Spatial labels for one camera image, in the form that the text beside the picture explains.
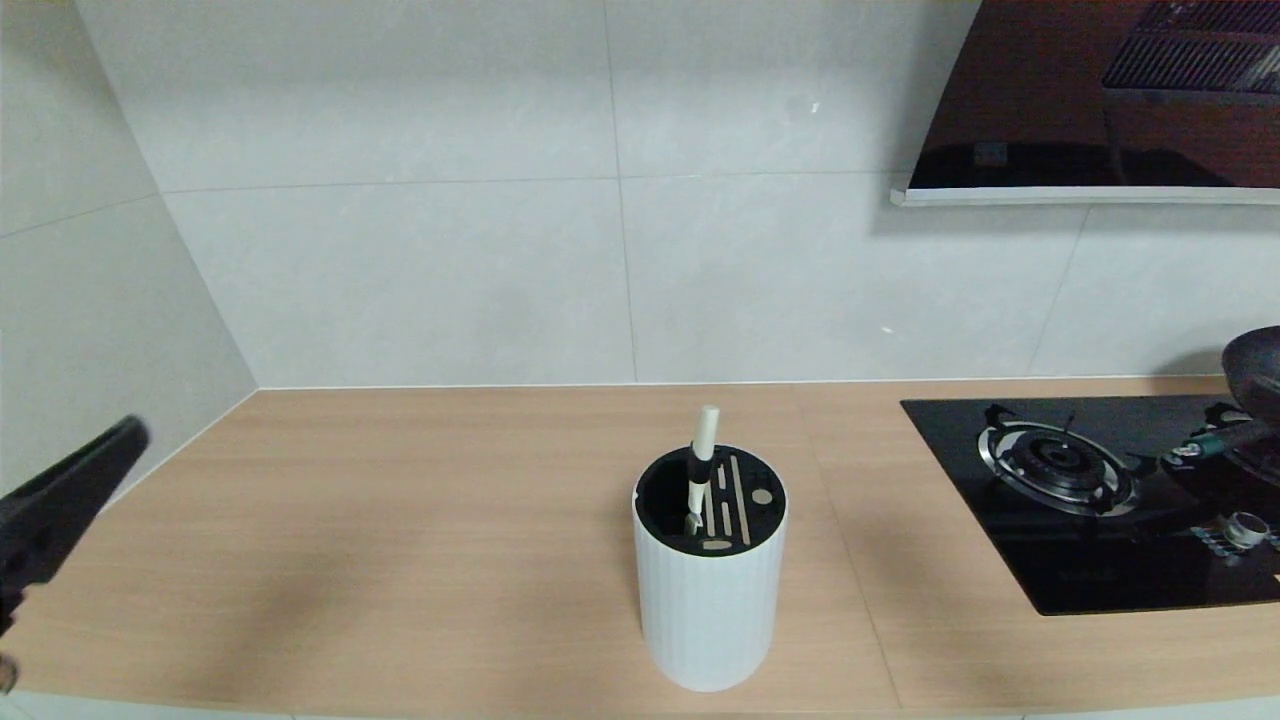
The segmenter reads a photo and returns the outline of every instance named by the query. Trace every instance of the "tiled wall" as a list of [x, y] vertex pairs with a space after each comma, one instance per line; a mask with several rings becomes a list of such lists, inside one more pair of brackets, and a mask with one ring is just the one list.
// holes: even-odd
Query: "tiled wall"
[[265, 387], [1211, 372], [1280, 209], [888, 205], [954, 0], [79, 0]]
[[138, 478], [253, 378], [74, 5], [0, 22], [0, 493], [128, 413], [152, 433]]

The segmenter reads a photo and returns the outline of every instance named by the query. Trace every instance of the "gas stove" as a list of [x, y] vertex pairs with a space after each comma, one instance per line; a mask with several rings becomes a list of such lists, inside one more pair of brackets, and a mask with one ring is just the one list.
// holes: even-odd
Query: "gas stove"
[[1280, 601], [1280, 437], [1172, 452], [1248, 421], [1229, 397], [902, 407], [1041, 614]]

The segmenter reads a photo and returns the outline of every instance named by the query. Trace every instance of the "white knife block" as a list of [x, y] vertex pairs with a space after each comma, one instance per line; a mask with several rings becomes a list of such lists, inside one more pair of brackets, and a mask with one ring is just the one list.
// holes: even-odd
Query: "white knife block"
[[[691, 691], [717, 692], [746, 680], [773, 641], [787, 498], [777, 473], [763, 460], [716, 446], [726, 488], [718, 487], [718, 478], [712, 479], [709, 506], [717, 537], [731, 547], [707, 550], [705, 541], [714, 538], [684, 534], [686, 452], [680, 448], [655, 460], [632, 492], [640, 616], [649, 653], [664, 675]], [[744, 515], [731, 479], [731, 456], [740, 469], [741, 512], [751, 530], [750, 544], [741, 532]]]

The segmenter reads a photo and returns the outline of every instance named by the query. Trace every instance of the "wooden countertop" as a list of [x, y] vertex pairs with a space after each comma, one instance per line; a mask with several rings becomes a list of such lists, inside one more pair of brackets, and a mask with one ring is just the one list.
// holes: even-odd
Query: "wooden countertop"
[[[316, 715], [1010, 714], [1280, 693], [1280, 606], [1042, 618], [904, 397], [1220, 392], [1213, 378], [260, 392], [104, 514], [5, 648], [24, 689]], [[628, 498], [721, 439], [791, 525], [746, 683], [666, 680]]]

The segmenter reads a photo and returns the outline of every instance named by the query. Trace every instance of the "black frying pan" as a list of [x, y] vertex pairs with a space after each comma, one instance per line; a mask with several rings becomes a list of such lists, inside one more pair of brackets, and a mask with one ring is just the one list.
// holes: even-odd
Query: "black frying pan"
[[1196, 436], [1175, 455], [1208, 457], [1280, 434], [1280, 325], [1249, 331], [1226, 343], [1222, 372], [1231, 397], [1253, 420]]

